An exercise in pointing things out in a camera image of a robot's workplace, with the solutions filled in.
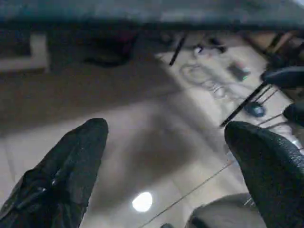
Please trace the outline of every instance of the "chair leg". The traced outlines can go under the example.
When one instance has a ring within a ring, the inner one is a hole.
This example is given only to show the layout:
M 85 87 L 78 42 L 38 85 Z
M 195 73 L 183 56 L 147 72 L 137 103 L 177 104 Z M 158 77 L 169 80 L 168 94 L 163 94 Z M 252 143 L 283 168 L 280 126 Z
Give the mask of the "chair leg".
M 269 95 L 262 103 L 261 103 L 261 105 L 262 104 L 264 104 L 266 101 L 268 101 L 277 91 L 279 91 L 278 89 L 276 89 L 271 95 Z
M 277 46 L 277 44 L 281 41 L 283 35 L 285 33 L 280 32 L 278 33 L 274 39 L 271 41 L 271 44 L 266 48 L 266 52 L 273 52 L 273 50 L 275 49 L 275 47 Z
M 179 42 L 179 44 L 178 44 L 178 46 L 177 46 L 177 48 L 176 48 L 176 50 L 174 52 L 174 55 L 173 55 L 173 57 L 172 57 L 172 59 L 171 59 L 171 61 L 169 63 L 170 66 L 172 66 L 174 64 L 174 62 L 175 62 L 175 60 L 176 60 L 179 52 L 181 51 L 182 46 L 184 46 L 186 38 L 187 38 L 187 33 L 185 33 L 183 35 L 183 37 L 180 39 L 180 42 Z
M 257 102 L 265 93 L 267 93 L 270 89 L 271 89 L 271 85 L 267 88 L 267 89 L 265 89 L 256 99 L 255 99 L 255 101 Z
M 229 121 L 231 121 L 234 117 L 236 117 L 236 115 L 256 96 L 258 95 L 262 89 L 264 89 L 265 87 L 267 86 L 266 83 L 262 83 L 258 88 L 255 89 L 255 91 L 253 91 L 252 94 L 250 94 L 246 99 L 245 101 L 243 101 L 239 107 L 236 108 L 236 110 L 233 111 L 233 113 L 230 114 L 230 116 L 227 117 L 226 120 L 224 120 L 224 122 L 220 125 L 220 127 L 224 127 L 226 126 Z

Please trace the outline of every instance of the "chair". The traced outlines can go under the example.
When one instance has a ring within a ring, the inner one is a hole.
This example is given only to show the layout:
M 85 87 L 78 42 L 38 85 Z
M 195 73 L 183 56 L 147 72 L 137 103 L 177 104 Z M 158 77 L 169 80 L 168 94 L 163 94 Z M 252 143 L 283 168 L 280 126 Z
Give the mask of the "chair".
M 184 44 L 186 42 L 187 35 L 188 35 L 187 33 L 184 33 L 182 35 L 182 37 L 180 38 L 180 41 L 179 41 L 179 43 L 178 43 L 178 45 L 177 45 L 177 47 L 176 47 L 176 49 L 174 51 L 174 54 L 172 56 L 171 61 L 169 63 L 170 66 L 173 66 L 173 64 L 175 63 L 175 60 L 176 60 L 177 56 L 179 55 L 179 53 L 181 51 L 181 48 L 184 46 Z
M 220 127 L 226 126 L 242 109 L 244 109 L 265 87 L 268 85 L 277 86 L 280 89 L 283 88 L 296 88 L 304 86 L 304 67 L 303 66 L 290 66 L 277 70 L 268 70 L 261 75 L 263 83 L 249 95 L 232 114 L 227 117 L 226 120 L 220 125 Z
M 304 127 L 304 101 L 289 105 L 283 112 L 283 116 L 291 123 Z
M 107 135 L 108 124 L 101 118 L 65 134 L 16 184 L 0 210 L 0 227 L 79 227 Z

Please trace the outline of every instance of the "metal rod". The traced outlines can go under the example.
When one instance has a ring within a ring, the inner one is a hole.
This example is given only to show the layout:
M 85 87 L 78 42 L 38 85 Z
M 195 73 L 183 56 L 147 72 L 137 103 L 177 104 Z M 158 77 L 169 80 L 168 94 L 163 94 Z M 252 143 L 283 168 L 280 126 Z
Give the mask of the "metal rod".
M 233 113 L 230 114 L 230 116 L 227 117 L 226 120 L 224 120 L 224 122 L 220 125 L 220 127 L 224 127 L 228 124 L 229 121 L 231 121 L 256 95 L 258 95 L 263 88 L 265 88 L 265 86 L 267 86 L 266 83 L 262 83 L 258 88 L 255 89 L 255 91 L 253 91 L 252 94 L 250 94 L 245 101 L 243 101 L 239 107 L 236 108 L 236 110 L 233 111 Z
M 273 52 L 275 47 L 278 45 L 278 43 L 281 41 L 284 33 L 279 32 L 271 41 L 270 45 L 266 48 L 266 52 Z
M 174 52 L 174 55 L 173 55 L 173 57 L 172 57 L 172 59 L 171 59 L 171 61 L 169 63 L 170 66 L 172 66 L 174 64 L 174 62 L 175 62 L 175 60 L 176 60 L 179 52 L 181 51 L 182 46 L 184 45 L 184 43 L 186 41 L 186 38 L 187 38 L 187 33 L 185 33 L 182 36 L 182 38 L 180 39 L 180 42 L 179 42 L 179 44 L 178 44 L 178 46 L 177 46 L 177 48 L 176 48 L 176 50 Z
M 278 89 L 275 90 L 271 95 L 269 95 L 269 96 L 261 103 L 261 105 L 264 104 L 269 98 L 271 98 L 277 91 L 278 91 Z
M 250 198 L 246 201 L 246 203 L 244 203 L 244 206 L 246 206 L 251 200 L 252 200 L 252 197 L 250 197 Z
M 271 121 L 271 120 L 273 120 L 273 119 L 276 119 L 276 118 L 278 118 L 279 116 L 281 116 L 282 114 L 279 114 L 279 115 L 275 115 L 275 116 L 273 116 L 273 117 L 271 117 L 271 118 L 269 118 L 269 119 L 267 119 L 267 120 L 265 120 L 265 121 L 263 121 L 263 122 L 260 122 L 257 126 L 261 126 L 262 124 L 265 124 L 265 123 L 267 123 L 268 121 Z
M 268 90 L 271 88 L 272 86 L 270 85 L 266 90 L 264 90 L 260 96 L 257 97 L 257 99 L 255 99 L 255 101 L 258 101 L 258 99 L 260 99 L 265 93 L 268 92 Z

